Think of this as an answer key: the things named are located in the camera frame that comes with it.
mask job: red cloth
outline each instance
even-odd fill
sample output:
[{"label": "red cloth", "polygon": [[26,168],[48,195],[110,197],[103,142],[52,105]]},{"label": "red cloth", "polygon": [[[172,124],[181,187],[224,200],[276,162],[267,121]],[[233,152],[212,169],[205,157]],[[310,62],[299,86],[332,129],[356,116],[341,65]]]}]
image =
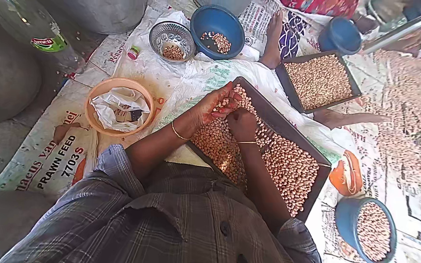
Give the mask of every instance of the red cloth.
[{"label": "red cloth", "polygon": [[342,16],[350,18],[355,13],[358,0],[281,0],[291,9],[298,9],[309,14]]}]

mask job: gold bangle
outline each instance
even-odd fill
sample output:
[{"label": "gold bangle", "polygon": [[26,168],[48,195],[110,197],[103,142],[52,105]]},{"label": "gold bangle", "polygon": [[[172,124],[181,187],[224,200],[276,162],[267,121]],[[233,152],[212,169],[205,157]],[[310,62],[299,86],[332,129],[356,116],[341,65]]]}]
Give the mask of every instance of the gold bangle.
[{"label": "gold bangle", "polygon": [[191,140],[191,138],[189,138],[189,139],[186,139],[186,138],[183,138],[183,137],[181,137],[177,132],[176,132],[176,130],[175,130],[175,126],[173,125],[173,121],[172,121],[172,129],[173,129],[173,131],[175,132],[175,134],[180,138],[180,139],[183,139],[183,140],[187,140],[187,141],[189,141],[189,140]]}]

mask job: dark tray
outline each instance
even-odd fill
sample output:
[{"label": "dark tray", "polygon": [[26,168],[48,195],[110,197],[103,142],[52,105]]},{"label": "dark tray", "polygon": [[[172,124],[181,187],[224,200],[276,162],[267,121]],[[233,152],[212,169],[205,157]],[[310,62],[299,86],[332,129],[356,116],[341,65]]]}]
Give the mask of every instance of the dark tray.
[{"label": "dark tray", "polygon": [[[342,99],[340,101],[336,101],[336,102],[318,107],[318,108],[314,108],[312,110],[305,110],[303,108],[303,106],[301,105],[300,97],[298,97],[298,94],[295,90],[295,87],[293,87],[292,81],[290,80],[289,74],[287,73],[287,70],[285,69],[284,64],[285,63],[303,63],[303,62],[307,62],[307,61],[309,61],[313,58],[316,58],[316,57],[324,57],[324,56],[329,56],[329,55],[332,55],[332,54],[335,54],[335,56],[337,57],[339,62],[342,65],[344,65],[345,72],[347,72],[347,76],[348,76],[348,79],[349,79],[349,82],[350,82],[350,87],[352,89],[353,96],[350,97],[350,98]],[[358,88],[358,85],[355,82],[355,79],[352,76],[352,73],[350,73],[350,70],[347,67],[347,64],[345,64],[344,59],[342,58],[342,56],[337,51],[326,51],[326,52],[316,53],[316,54],[312,54],[312,55],[286,58],[286,59],[282,60],[280,65],[278,65],[276,67],[276,73],[277,73],[277,76],[279,77],[279,80],[280,80],[280,83],[282,84],[282,87],[284,88],[285,94],[289,98],[290,104],[299,113],[307,113],[307,114],[312,113],[312,112],[315,112],[315,111],[319,111],[319,110],[322,110],[322,109],[329,108],[330,106],[334,106],[334,105],[337,105],[337,104],[340,104],[340,103],[347,102],[347,101],[352,100],[354,98],[358,98],[362,95],[362,92]]]},{"label": "dark tray", "polygon": [[[311,187],[311,192],[308,193],[308,198],[303,203],[303,211],[298,212],[298,215],[296,216],[296,218],[305,222],[314,202],[316,201],[316,198],[321,192],[324,182],[331,172],[331,163],[245,78],[237,77],[235,81],[233,81],[233,86],[235,87],[238,83],[245,89],[247,95],[251,97],[251,104],[258,112],[258,116],[264,120],[267,126],[269,126],[277,134],[296,143],[298,147],[307,151],[313,158],[315,158],[318,163],[329,166],[319,166],[318,175]],[[201,150],[191,141],[188,142],[188,146],[190,146],[191,149],[197,153],[202,160],[204,160],[204,162],[209,164],[214,171],[220,173],[222,176],[225,176],[222,171],[214,165],[212,160],[201,152]]]}]

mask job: blue plastic bowl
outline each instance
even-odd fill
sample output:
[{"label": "blue plastic bowl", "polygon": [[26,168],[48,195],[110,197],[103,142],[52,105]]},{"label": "blue plastic bowl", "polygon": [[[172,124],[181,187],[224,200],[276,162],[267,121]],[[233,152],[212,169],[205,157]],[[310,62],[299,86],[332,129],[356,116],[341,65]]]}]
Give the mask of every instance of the blue plastic bowl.
[{"label": "blue plastic bowl", "polygon": [[[238,18],[220,6],[207,5],[198,8],[191,17],[190,29],[197,51],[213,60],[231,59],[237,56],[245,45],[245,33]],[[204,32],[221,33],[227,37],[231,43],[228,54],[217,53],[217,46],[211,39],[201,40]]]},{"label": "blue plastic bowl", "polygon": [[354,23],[342,17],[335,17],[319,33],[318,43],[322,52],[338,50],[342,56],[353,55],[360,51],[362,37]]},{"label": "blue plastic bowl", "polygon": [[[381,209],[383,209],[389,220],[389,227],[391,229],[391,239],[389,242],[389,248],[391,249],[386,257],[381,261],[372,261],[369,259],[360,245],[357,233],[357,221],[360,209],[368,202],[375,202]],[[394,221],[392,220],[391,213],[388,208],[377,199],[365,197],[362,199],[355,198],[344,198],[337,203],[335,208],[335,225],[341,237],[347,242],[352,248],[355,248],[362,259],[367,263],[387,263],[392,260],[396,253],[397,246],[397,232]]]}]

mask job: bare foot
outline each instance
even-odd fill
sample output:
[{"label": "bare foot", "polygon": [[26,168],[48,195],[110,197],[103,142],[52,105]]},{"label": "bare foot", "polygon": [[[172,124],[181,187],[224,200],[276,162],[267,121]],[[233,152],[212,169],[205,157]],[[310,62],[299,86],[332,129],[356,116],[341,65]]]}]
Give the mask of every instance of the bare foot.
[{"label": "bare foot", "polygon": [[390,122],[392,119],[388,116],[372,113],[354,113],[343,114],[332,110],[324,109],[314,112],[313,119],[331,130],[336,127],[361,123],[361,122]]},{"label": "bare foot", "polygon": [[269,21],[266,31],[268,36],[266,48],[259,62],[265,64],[270,69],[275,69],[280,64],[279,38],[280,33],[282,33],[283,18],[284,13],[282,10],[275,12]]}]

